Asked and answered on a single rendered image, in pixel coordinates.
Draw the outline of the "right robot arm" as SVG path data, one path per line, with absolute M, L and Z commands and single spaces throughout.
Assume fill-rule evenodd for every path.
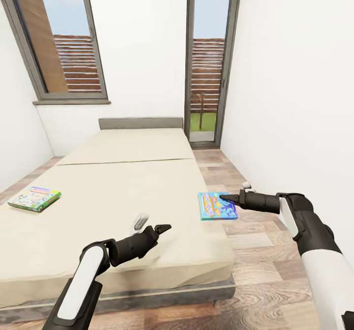
M 219 197 L 243 210 L 282 212 L 298 246 L 321 330 L 354 330 L 354 269 L 312 203 L 299 193 L 257 193 L 250 180 L 242 185 L 239 195 Z

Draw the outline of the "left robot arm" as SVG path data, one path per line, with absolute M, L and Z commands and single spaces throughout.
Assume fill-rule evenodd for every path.
M 172 227 L 161 224 L 153 229 L 150 225 L 142 231 L 148 219 L 149 213 L 138 213 L 126 239 L 96 241 L 82 250 L 76 273 L 69 278 L 41 330 L 88 330 L 103 287 L 95 278 L 110 266 L 143 258 L 155 246 L 159 235 Z

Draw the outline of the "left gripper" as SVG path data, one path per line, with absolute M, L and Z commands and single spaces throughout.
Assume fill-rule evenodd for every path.
M 139 259 L 143 258 L 148 251 L 155 246 L 159 235 L 170 230 L 171 227 L 170 224 L 161 224 L 156 225 L 153 229 L 152 225 L 150 225 L 147 226 L 142 233 L 127 237 L 126 239 L 131 246 L 130 260 L 136 257 L 139 257 Z

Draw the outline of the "board game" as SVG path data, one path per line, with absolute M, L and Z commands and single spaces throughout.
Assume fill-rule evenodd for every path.
M 61 196 L 59 191 L 32 187 L 7 203 L 13 207 L 40 212 L 59 196 Z
M 201 220 L 238 219 L 234 202 L 219 197 L 228 194 L 231 192 L 199 192 L 197 196 Z

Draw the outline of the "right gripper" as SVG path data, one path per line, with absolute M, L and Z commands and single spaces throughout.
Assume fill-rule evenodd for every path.
M 220 198 L 234 202 L 243 210 L 266 212 L 266 194 L 246 192 L 240 189 L 240 194 L 219 195 Z

